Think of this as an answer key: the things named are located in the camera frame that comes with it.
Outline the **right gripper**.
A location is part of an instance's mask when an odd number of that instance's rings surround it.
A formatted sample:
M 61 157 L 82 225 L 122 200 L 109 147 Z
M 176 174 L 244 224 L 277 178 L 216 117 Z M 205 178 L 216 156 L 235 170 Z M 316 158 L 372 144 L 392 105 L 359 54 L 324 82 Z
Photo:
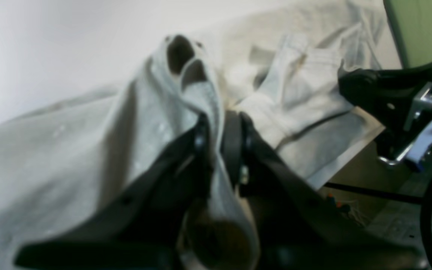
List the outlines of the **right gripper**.
M 398 70 L 356 69 L 339 77 L 340 94 L 385 126 L 376 138 L 387 167 L 423 171 L 432 148 L 432 62 Z

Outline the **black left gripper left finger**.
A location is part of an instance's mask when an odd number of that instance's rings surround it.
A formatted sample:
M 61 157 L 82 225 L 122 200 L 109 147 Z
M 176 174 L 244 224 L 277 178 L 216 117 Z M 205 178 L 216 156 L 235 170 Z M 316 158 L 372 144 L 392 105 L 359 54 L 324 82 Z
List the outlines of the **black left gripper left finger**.
M 113 202 L 58 237 L 24 245 L 31 270 L 182 270 L 177 242 L 187 210 L 209 196 L 209 120 L 169 143 Z

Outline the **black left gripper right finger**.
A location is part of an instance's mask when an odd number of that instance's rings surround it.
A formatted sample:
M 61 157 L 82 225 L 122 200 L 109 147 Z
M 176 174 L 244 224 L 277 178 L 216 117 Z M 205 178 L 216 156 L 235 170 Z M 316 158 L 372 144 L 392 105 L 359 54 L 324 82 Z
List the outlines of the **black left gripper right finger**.
M 425 270 L 414 247 L 377 238 L 344 218 L 283 162 L 243 112 L 227 111 L 222 156 L 250 208 L 258 270 Z

